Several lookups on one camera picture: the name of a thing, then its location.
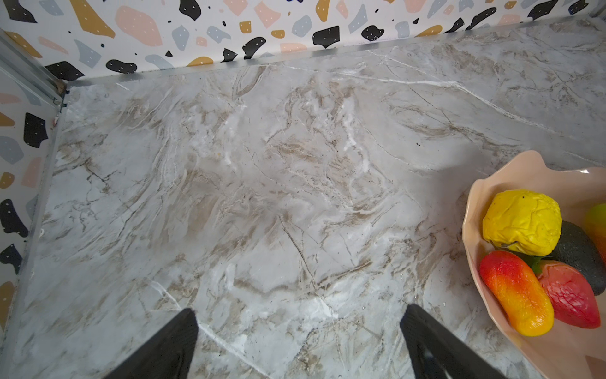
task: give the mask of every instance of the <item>dark green avocado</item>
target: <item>dark green avocado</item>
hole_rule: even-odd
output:
[[[564,262],[577,269],[587,279],[596,296],[606,289],[604,261],[589,236],[573,223],[562,222],[560,240],[545,259]]]

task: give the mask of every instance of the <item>red fruit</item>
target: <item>red fruit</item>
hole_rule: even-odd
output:
[[[511,326],[536,337],[553,327],[553,307],[528,264],[515,254],[493,251],[480,262],[480,276],[503,307]]]
[[[598,302],[585,277],[568,264],[542,260],[537,276],[549,296],[556,319],[569,325],[595,329],[601,325]]]

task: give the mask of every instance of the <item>gray marble surface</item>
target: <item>gray marble surface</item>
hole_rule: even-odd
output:
[[[606,164],[601,25],[72,89],[11,378],[101,378],[185,307],[189,378],[412,378],[410,303],[540,378],[461,222],[521,151]]]

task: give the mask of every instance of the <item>pink bowl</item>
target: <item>pink bowl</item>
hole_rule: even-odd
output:
[[[597,297],[601,327],[581,329],[556,320],[549,333],[525,337],[509,325],[498,300],[482,281],[480,260],[494,250],[482,239],[482,219],[493,197],[509,189],[544,193],[559,203],[564,220],[583,226],[585,213],[596,204],[606,203],[606,169],[554,171],[545,166],[538,152],[521,153],[487,179],[473,183],[463,221],[463,243],[471,275],[499,330],[547,379],[605,379],[606,292]]]

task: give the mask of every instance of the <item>terrazzo wallpaper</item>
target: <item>terrazzo wallpaper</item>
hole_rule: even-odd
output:
[[[56,107],[0,72],[0,347],[56,114]]]
[[[554,18],[599,0],[3,0],[5,32],[64,80]]]

